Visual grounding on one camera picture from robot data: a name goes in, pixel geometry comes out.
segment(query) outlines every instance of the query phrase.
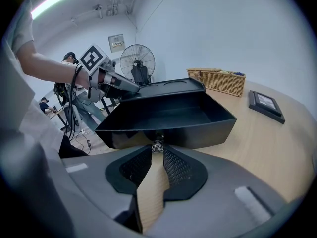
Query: white shirt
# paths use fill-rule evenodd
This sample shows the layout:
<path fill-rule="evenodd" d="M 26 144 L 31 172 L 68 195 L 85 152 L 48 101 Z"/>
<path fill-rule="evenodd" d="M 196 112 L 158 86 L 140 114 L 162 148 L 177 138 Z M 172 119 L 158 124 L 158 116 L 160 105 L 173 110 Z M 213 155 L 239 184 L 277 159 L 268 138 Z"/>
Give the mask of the white shirt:
<path fill-rule="evenodd" d="M 68 61 L 62 61 L 61 63 L 65 64 L 65 65 L 74 66 L 74 67 L 77 66 L 76 64 L 73 64 L 73 63 L 68 62 Z M 80 95 L 81 93 L 86 92 L 85 88 L 82 87 L 81 85 L 75 84 L 75 86 L 77 87 L 77 89 L 74 89 L 74 93 L 76 93 L 76 96 Z"/>
<path fill-rule="evenodd" d="M 15 57 L 19 48 L 33 41 L 31 3 L 21 6 L 4 35 L 0 48 L 1 84 L 4 94 L 0 126 L 19 130 L 39 141 L 44 150 L 59 151 L 63 132 L 41 111 L 34 92 L 24 80 L 25 74 Z"/>

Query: ceiling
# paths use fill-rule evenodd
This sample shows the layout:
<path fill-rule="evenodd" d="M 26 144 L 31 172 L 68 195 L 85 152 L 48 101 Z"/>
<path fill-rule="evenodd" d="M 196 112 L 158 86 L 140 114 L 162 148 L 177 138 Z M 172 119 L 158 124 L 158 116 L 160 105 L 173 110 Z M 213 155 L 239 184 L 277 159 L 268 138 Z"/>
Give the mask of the ceiling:
<path fill-rule="evenodd" d="M 45 0 L 31 0 L 33 8 Z M 111 0 L 62 0 L 55 4 L 33 21 L 34 38 L 39 39 L 43 33 L 48 33 L 48 30 L 56 31 L 56 28 L 65 25 L 76 24 L 83 18 L 100 17 L 98 11 L 94 8 L 100 4 L 102 9 L 102 17 L 106 17 L 108 10 L 111 10 L 113 1 Z M 133 9 L 133 0 L 118 0 L 117 14 L 124 14 L 127 10 Z"/>

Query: white sleeve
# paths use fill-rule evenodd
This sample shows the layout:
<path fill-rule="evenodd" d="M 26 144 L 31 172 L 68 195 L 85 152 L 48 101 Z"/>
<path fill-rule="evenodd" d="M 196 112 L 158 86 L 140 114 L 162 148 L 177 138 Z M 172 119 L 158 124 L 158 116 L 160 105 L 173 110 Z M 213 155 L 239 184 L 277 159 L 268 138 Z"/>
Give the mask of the white sleeve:
<path fill-rule="evenodd" d="M 19 48 L 29 42 L 33 41 L 32 35 L 32 15 L 31 8 L 32 5 L 30 2 L 23 5 L 22 15 L 19 18 L 16 28 L 13 34 L 13 42 L 12 42 L 12 51 L 16 54 Z"/>

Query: jeans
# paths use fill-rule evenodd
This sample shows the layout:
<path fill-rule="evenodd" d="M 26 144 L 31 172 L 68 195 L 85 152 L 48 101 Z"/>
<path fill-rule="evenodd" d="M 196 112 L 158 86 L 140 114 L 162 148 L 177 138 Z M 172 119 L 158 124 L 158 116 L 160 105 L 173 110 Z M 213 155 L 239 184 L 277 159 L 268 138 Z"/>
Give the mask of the jeans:
<path fill-rule="evenodd" d="M 106 118 L 93 102 L 87 100 L 86 92 L 79 94 L 72 103 L 77 107 L 81 119 L 92 131 L 95 131 L 98 124 L 89 113 L 94 115 L 99 121 L 103 121 Z"/>

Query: black picture frame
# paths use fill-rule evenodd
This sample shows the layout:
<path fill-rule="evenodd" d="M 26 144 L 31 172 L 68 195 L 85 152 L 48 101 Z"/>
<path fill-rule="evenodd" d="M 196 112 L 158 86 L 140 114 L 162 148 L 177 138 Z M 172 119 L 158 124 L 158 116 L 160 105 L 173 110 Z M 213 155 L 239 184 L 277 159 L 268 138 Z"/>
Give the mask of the black picture frame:
<path fill-rule="evenodd" d="M 275 108 L 272 108 L 269 105 L 265 105 L 265 104 L 261 103 L 260 99 L 259 99 L 259 95 L 262 95 L 266 98 L 271 99 Z M 268 95 L 250 90 L 250 92 L 249 92 L 249 108 L 252 110 L 255 110 L 263 115 L 266 115 L 266 116 L 280 122 L 281 124 L 285 123 L 284 115 L 283 115 L 279 105 L 277 104 L 276 100 Z"/>
<path fill-rule="evenodd" d="M 270 97 L 270 96 L 268 96 L 268 95 L 262 94 L 262 93 L 258 93 L 258 92 L 256 92 L 256 91 L 253 91 L 253 93 L 254 93 L 256 105 L 257 105 L 258 107 L 261 107 L 261 108 L 263 108 L 263 109 L 265 109 L 265 110 L 267 110 L 267 111 L 269 111 L 269 112 L 271 112 L 271 113 L 274 113 L 274 114 L 276 114 L 276 115 L 279 116 L 279 117 L 282 115 L 282 111 L 281 111 L 281 109 L 279 108 L 279 105 L 277 104 L 277 102 L 276 102 L 276 100 L 275 100 L 274 98 L 272 98 L 272 97 Z M 264 96 L 265 98 L 269 98 L 270 100 L 272 100 L 272 103 L 273 103 L 273 105 L 275 106 L 275 108 L 272 108 L 272 107 L 270 107 L 269 105 L 265 105 L 265 104 L 261 103 L 261 101 L 260 101 L 260 99 L 259 99 L 259 95 L 260 95 L 260 96 Z"/>

